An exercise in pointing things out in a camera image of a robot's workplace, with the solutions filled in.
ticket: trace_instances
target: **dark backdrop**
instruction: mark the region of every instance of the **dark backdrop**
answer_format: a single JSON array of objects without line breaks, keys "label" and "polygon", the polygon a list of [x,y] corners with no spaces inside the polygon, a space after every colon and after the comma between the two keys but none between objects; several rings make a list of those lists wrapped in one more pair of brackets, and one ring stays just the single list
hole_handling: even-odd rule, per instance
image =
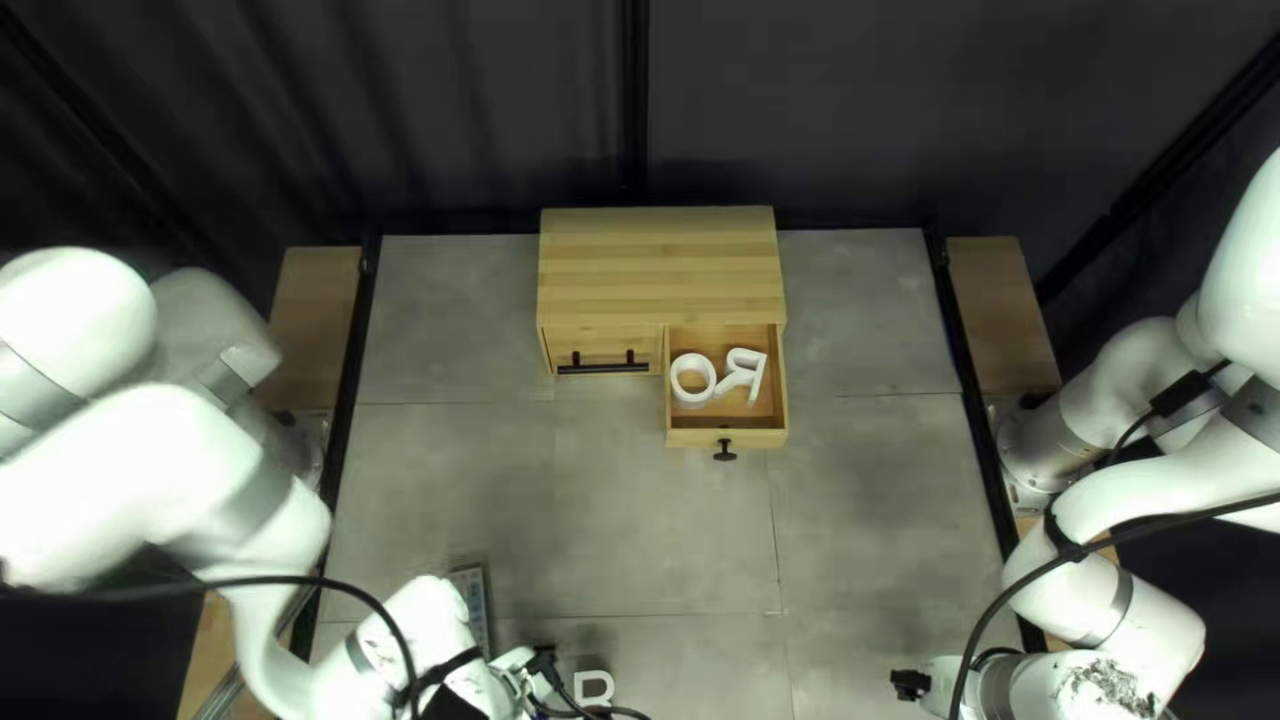
[{"label": "dark backdrop", "polygon": [[[1277,29],[1268,0],[0,0],[0,259],[78,243],[150,277],[198,264],[265,311],[292,245],[534,231],[549,205],[764,202],[794,225],[936,214],[1018,234],[1039,278]],[[1068,375],[1194,287],[1280,142],[1277,106],[1047,307]],[[1217,530],[1130,553],[1210,618],[1187,717],[1276,700],[1236,692],[1274,665],[1243,637],[1266,625],[1229,619],[1268,588],[1172,561],[1274,556],[1275,538]],[[123,638],[155,652],[180,633],[136,619],[59,642],[92,653],[96,637],[122,702],[155,710],[163,683],[118,661]]]},{"label": "dark backdrop", "polygon": [[289,245],[621,201],[936,213],[1039,277],[1280,28],[1267,0],[655,3],[628,195],[648,3],[6,3],[260,305]]}]

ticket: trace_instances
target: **wooden drawer cabinet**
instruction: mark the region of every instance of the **wooden drawer cabinet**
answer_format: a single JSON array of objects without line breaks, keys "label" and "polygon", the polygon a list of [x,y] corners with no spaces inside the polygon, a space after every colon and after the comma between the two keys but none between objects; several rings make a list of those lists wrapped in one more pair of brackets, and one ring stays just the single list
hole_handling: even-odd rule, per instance
[{"label": "wooden drawer cabinet", "polygon": [[786,442],[786,320],[771,208],[543,211],[538,333],[561,382],[590,382],[590,370],[666,375],[682,352],[701,352],[717,372],[730,347],[769,356],[751,406],[736,388],[700,410],[672,407],[668,379],[668,446]]}]

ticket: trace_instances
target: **open drawer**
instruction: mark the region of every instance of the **open drawer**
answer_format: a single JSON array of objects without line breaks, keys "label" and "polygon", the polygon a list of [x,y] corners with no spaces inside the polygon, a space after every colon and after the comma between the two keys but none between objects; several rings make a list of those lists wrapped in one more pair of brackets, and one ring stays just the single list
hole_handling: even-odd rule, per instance
[{"label": "open drawer", "polygon": [[[768,355],[764,378],[754,405],[748,405],[750,388],[736,387],[713,397],[704,407],[681,407],[671,396],[671,361],[686,352],[699,352],[724,377],[724,355],[732,347],[746,347]],[[662,375],[667,393],[667,447],[728,450],[782,447],[787,441],[787,383],[782,360],[782,329],[777,324],[669,325],[663,336]],[[681,377],[685,389],[705,387],[696,373]]]}]

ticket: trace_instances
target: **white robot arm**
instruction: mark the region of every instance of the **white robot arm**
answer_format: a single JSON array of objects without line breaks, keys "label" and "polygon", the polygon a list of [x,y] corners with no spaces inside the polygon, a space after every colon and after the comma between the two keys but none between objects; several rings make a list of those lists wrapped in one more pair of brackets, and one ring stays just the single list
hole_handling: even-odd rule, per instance
[{"label": "white robot arm", "polygon": [[54,247],[0,268],[0,459],[133,372],[156,324],[146,282],[104,252]]},{"label": "white robot arm", "polygon": [[[204,270],[148,288],[119,260],[76,247],[0,269],[4,582],[74,592],[143,543],[210,583],[308,573],[328,541],[329,512],[294,465],[282,468],[282,454],[264,450],[279,443],[247,434],[275,425],[248,388],[278,363],[261,318]],[[141,378],[184,387],[143,384],[90,404]],[[237,410],[246,406],[253,411]],[[393,691],[408,673],[388,652],[396,646],[380,618],[314,669],[279,647],[274,629],[294,589],[220,591],[232,603],[241,673],[262,703],[287,720],[407,712]],[[475,646],[466,606],[445,580],[419,578],[387,607],[406,632],[415,679]],[[477,717],[525,717],[526,692],[550,692],[540,676],[516,675],[534,657],[518,648],[486,666],[463,656],[420,705],[448,696]]]},{"label": "white robot arm", "polygon": [[[1202,406],[1192,415],[1198,432],[1184,430],[1161,457],[1108,466],[1071,484],[1071,473],[1143,418],[1152,396],[1224,357],[1239,366],[1220,382],[1229,388],[1224,396],[1234,396],[1220,413]],[[1056,402],[1001,438],[1002,460],[1020,489],[1061,492],[1010,556],[1005,585],[1126,520],[1275,493],[1277,388],[1280,151],[1258,170],[1201,291],[1178,320],[1121,331]],[[1222,519],[1277,532],[1277,509]],[[1098,555],[1050,571],[1010,605],[1079,650],[1002,656],[974,671],[961,669],[959,657],[934,659],[913,680],[925,710],[947,717],[955,679],[964,678],[960,716],[969,720],[1156,719],[1204,648],[1204,625],[1190,609]]]},{"label": "white robot arm", "polygon": [[[314,492],[274,464],[234,421],[191,391],[140,386],[74,414],[0,465],[4,582],[73,592],[142,543],[165,548],[206,582],[305,575],[329,534]],[[407,684],[402,656],[376,616],[319,667],[282,648],[274,629],[294,588],[232,587],[236,655],[246,684],[287,720],[379,719]],[[466,606],[447,580],[421,577],[387,602],[419,678],[474,647]],[[476,717],[526,717],[518,648],[492,666],[468,659],[447,685]]]}]

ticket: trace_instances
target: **concrete tile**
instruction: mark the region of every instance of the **concrete tile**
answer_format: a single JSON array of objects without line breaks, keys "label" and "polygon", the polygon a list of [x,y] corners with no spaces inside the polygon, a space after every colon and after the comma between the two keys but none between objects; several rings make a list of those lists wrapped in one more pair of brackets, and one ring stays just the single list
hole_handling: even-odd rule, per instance
[{"label": "concrete tile", "polygon": [[315,665],[333,648],[338,647],[360,623],[316,623],[316,634],[311,641],[311,664]]},{"label": "concrete tile", "polygon": [[1001,559],[956,395],[806,398],[769,451],[783,606],[980,607]]},{"label": "concrete tile", "polygon": [[959,392],[919,229],[778,233],[787,388]]},{"label": "concrete tile", "polygon": [[495,616],[780,607],[763,454],[663,447],[660,397],[358,406],[328,575],[387,597],[476,561]]},{"label": "concrete tile", "polygon": [[[662,395],[556,402],[552,523],[518,615],[778,610],[764,455],[664,447]],[[502,606],[504,598],[497,600]]]},{"label": "concrete tile", "polygon": [[[518,557],[553,486],[545,402],[356,407],[326,574],[379,598],[412,578]],[[360,620],[325,592],[321,620]]]},{"label": "concrete tile", "polygon": [[[787,661],[795,720],[874,717],[920,720],[915,703],[897,700],[890,670],[915,670],[940,655],[960,655],[982,607],[947,597],[851,612],[787,615]],[[1021,647],[1012,614],[1002,614],[979,647]]]},{"label": "concrete tile", "polygon": [[[654,397],[662,400],[667,392],[662,375],[598,375],[579,378],[558,378],[556,380],[557,402],[616,402],[644,401]],[[658,418],[659,428],[663,418]]]},{"label": "concrete tile", "polygon": [[518,619],[497,630],[503,650],[554,643],[568,683],[576,670],[608,671],[613,702],[650,717],[791,719],[778,616]]},{"label": "concrete tile", "polygon": [[388,237],[360,402],[550,400],[538,236]]}]

